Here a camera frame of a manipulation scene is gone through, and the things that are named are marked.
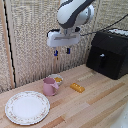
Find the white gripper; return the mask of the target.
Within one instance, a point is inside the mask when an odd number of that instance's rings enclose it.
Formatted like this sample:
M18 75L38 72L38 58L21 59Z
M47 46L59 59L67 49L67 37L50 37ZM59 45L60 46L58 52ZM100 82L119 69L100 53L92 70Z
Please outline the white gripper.
M77 44L80 40L80 35L78 32L72 33L70 35L65 35L61 33L60 29L53 29L47 33L47 45L49 47L58 47ZM70 48L67 48L67 54L71 53ZM58 56L58 50L54 50L54 56Z

